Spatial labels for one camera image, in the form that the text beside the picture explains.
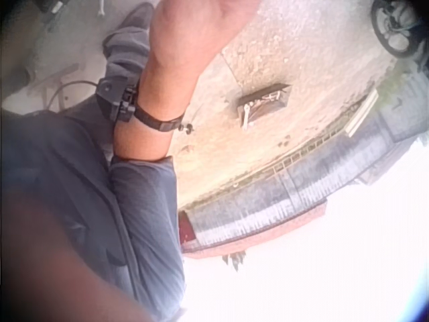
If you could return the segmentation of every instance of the gray sleeve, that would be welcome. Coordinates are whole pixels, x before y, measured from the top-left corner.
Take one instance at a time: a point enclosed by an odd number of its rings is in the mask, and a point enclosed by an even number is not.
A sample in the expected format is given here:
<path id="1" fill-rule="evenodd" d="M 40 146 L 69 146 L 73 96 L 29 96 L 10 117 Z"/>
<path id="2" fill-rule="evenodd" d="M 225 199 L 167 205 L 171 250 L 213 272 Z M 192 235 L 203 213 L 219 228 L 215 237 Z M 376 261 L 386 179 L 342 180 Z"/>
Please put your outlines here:
<path id="1" fill-rule="evenodd" d="M 139 300 L 167 319 L 180 308 L 185 289 L 172 159 L 114 158 L 110 177 L 137 258 Z"/>

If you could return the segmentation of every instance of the hand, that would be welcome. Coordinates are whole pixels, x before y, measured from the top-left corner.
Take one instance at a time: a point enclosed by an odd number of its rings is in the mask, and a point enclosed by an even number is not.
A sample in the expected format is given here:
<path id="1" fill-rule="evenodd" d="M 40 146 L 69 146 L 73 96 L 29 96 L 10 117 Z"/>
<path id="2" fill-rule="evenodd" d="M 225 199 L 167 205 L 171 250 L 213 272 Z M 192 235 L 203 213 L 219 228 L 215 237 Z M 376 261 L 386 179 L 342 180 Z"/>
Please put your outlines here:
<path id="1" fill-rule="evenodd" d="M 163 0 L 151 23 L 152 56 L 198 75 L 254 16 L 261 0 Z"/>

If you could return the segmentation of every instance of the person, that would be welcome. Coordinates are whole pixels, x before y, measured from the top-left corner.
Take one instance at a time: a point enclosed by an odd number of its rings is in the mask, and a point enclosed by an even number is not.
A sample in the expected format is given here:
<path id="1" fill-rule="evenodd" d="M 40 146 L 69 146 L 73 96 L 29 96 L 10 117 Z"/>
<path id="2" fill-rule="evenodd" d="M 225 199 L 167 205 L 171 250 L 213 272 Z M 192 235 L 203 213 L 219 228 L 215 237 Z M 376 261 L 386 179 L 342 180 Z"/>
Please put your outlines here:
<path id="1" fill-rule="evenodd" d="M 160 121 L 175 119 L 200 74 L 258 5 L 140 4 L 103 42 L 106 75 L 139 82 L 138 108 Z M 112 124 L 95 96 L 64 113 L 3 115 L 7 316 L 97 322 L 175 315 L 185 281 L 176 176 L 167 157 L 172 135 L 134 116 Z"/>

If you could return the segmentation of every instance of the leg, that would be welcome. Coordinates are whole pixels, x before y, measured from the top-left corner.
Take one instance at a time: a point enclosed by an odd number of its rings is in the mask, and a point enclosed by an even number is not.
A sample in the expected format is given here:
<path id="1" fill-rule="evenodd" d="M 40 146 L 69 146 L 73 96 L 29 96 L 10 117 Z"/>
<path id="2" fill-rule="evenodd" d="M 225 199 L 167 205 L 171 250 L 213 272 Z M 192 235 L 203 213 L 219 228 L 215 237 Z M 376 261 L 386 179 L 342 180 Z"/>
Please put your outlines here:
<path id="1" fill-rule="evenodd" d="M 153 12 L 151 4 L 142 3 L 116 31 L 105 38 L 106 76 L 126 76 L 129 84 L 137 83 L 149 54 L 148 29 Z M 95 95 L 67 109 L 64 114 L 85 126 L 110 161 L 113 155 L 113 124 L 103 117 Z"/>

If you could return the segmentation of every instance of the black wristband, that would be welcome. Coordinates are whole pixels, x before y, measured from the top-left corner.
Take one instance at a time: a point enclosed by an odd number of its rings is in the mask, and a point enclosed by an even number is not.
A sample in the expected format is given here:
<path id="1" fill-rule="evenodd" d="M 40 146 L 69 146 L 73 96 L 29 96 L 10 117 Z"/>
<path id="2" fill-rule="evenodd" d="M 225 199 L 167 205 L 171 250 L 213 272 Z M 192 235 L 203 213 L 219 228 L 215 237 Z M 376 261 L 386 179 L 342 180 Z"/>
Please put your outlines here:
<path id="1" fill-rule="evenodd" d="M 143 110 L 138 104 L 135 104 L 134 116 L 152 129 L 156 129 L 160 132 L 170 132 L 180 127 L 184 114 L 170 121 L 160 121 Z"/>

